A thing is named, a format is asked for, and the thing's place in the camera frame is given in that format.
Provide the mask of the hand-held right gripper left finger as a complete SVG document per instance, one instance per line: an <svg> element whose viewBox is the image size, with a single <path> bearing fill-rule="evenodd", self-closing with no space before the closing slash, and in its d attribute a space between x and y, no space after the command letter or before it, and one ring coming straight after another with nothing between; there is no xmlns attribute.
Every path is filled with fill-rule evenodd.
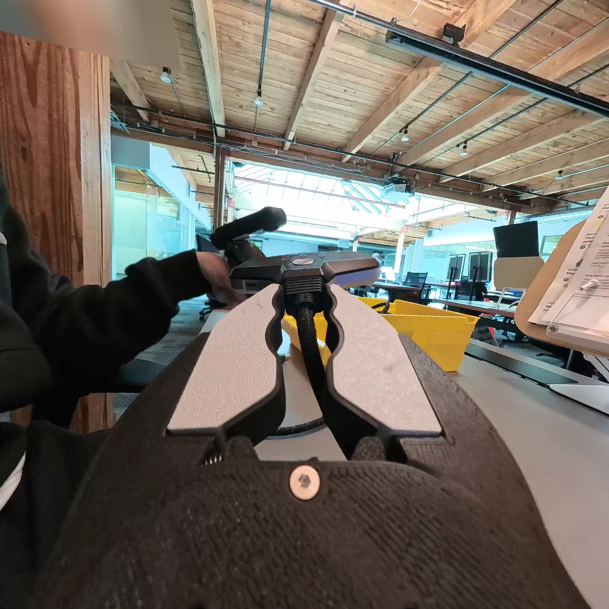
<svg viewBox="0 0 609 609"><path fill-rule="evenodd" d="M225 447L233 437L256 446L285 418L283 291L271 284L224 316L207 335L168 434L205 435Z"/></svg>

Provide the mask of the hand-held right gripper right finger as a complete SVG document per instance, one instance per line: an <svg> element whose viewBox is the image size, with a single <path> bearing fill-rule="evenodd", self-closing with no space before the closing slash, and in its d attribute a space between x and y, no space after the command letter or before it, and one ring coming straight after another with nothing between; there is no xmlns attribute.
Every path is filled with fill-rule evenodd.
<svg viewBox="0 0 609 609"><path fill-rule="evenodd" d="M399 333L339 286L327 291L324 421L346 458L368 437L383 449L402 438L439 438L442 425Z"/></svg>

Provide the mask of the person's left forearm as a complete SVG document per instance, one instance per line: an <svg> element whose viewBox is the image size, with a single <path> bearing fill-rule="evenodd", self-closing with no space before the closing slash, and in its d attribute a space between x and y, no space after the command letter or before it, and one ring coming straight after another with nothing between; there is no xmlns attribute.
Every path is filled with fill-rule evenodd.
<svg viewBox="0 0 609 609"><path fill-rule="evenodd" d="M146 258L124 279L104 290L105 357L120 366L157 344L168 333L179 303L211 291L217 256L188 250L158 261Z"/></svg>

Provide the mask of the person's left hand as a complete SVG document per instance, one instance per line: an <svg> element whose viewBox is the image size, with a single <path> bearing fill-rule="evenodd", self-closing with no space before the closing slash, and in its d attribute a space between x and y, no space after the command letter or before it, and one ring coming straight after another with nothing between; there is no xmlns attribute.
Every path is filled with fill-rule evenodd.
<svg viewBox="0 0 609 609"><path fill-rule="evenodd" d="M231 310L243 302L231 284L230 270L225 259L215 253L195 252L202 275L210 285L208 295L226 310Z"/></svg>

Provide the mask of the yellow plastic bin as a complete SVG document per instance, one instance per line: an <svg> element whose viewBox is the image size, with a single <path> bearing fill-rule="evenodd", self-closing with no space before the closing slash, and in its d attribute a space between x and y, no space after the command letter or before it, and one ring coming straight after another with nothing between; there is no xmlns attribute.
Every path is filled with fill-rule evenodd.
<svg viewBox="0 0 609 609"><path fill-rule="evenodd" d="M357 298L368 308L372 308L377 317L382 317L391 325L397 334L406 336L427 354L443 371L458 371L461 367L465 349L477 324L477 317L434 309L404 300L388 303L380 298ZM315 315L314 324L318 351L324 368L331 359L332 353L326 343L328 323L323 312ZM285 314L281 321L282 330L287 333L291 344L301 351L296 320ZM359 346L361 352L356 356L356 363L373 365L382 361L383 350L379 340L372 346Z"/></svg>

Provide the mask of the black office chair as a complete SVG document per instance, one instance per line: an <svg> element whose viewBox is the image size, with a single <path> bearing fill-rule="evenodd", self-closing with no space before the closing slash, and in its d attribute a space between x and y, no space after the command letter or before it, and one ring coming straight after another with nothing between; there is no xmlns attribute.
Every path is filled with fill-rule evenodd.
<svg viewBox="0 0 609 609"><path fill-rule="evenodd" d="M427 272L407 272L403 276L402 284L406 287L415 289L415 294L412 297L413 302L422 303L424 286L428 277Z"/></svg>

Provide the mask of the ceiling projector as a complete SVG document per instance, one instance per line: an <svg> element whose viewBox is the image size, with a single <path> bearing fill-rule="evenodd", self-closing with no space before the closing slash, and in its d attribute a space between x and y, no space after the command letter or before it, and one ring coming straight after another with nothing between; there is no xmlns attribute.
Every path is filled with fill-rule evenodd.
<svg viewBox="0 0 609 609"><path fill-rule="evenodd" d="M400 176L394 176L380 190L379 198L387 203L405 203L416 198L415 187L412 182Z"/></svg>

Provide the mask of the wooden document board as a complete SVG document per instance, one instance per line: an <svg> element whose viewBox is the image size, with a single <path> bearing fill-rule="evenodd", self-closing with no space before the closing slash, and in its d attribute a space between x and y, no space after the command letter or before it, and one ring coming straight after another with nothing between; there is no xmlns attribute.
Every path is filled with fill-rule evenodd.
<svg viewBox="0 0 609 609"><path fill-rule="evenodd" d="M530 316L533 314L534 310L536 310L549 286L557 277L559 269L562 263L564 262L568 251L575 243L575 240L584 224L585 221L579 222L569 231L567 231L565 235L560 239L557 247L554 249L553 253L550 255L544 266L540 269L534 281L531 283L523 298L521 299L519 305L516 307L514 321L517 328L523 334L532 339L543 341L551 345L574 349L582 353L589 353L597 356L608 357L608 346L603 346L600 351L584 346L577 346L572 342L565 342L563 340L548 337L546 334L545 326L539 324L532 324L529 322Z"/></svg>

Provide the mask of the large black monitor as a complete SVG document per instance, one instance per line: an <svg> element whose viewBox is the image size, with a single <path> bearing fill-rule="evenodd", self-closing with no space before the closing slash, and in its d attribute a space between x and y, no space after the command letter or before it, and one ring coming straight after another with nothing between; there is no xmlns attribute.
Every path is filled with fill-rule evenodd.
<svg viewBox="0 0 609 609"><path fill-rule="evenodd" d="M538 223L536 220L493 228L497 258L539 257Z"/></svg>

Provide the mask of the person's black hoodie torso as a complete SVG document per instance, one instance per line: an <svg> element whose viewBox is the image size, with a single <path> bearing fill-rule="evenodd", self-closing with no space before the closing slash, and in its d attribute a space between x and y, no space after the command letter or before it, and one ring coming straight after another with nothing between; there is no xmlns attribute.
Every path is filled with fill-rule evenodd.
<svg viewBox="0 0 609 609"><path fill-rule="evenodd" d="M106 287L52 274L1 180L1 413L42 403L63 414L115 377L125 363L105 357ZM27 606L105 436L1 423L1 608Z"/></svg>

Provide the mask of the wooden pillar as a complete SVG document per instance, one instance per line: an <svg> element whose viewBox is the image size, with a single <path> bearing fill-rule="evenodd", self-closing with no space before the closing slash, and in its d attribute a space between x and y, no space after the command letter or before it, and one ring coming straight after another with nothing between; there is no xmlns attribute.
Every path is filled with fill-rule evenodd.
<svg viewBox="0 0 609 609"><path fill-rule="evenodd" d="M111 278L110 68L1 32L1 180L52 273Z"/></svg>

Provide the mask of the black ceiling track rail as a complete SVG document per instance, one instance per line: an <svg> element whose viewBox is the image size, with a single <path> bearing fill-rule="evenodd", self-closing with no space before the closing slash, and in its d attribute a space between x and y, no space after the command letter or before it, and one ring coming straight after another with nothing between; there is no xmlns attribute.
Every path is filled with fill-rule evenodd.
<svg viewBox="0 0 609 609"><path fill-rule="evenodd" d="M608 103L597 97L578 93L553 80L480 56L461 49L458 45L438 40L395 23L389 24L385 39L388 43L417 51L424 57L487 76L510 87L540 95L573 109L592 113L600 118L608 118Z"/></svg>

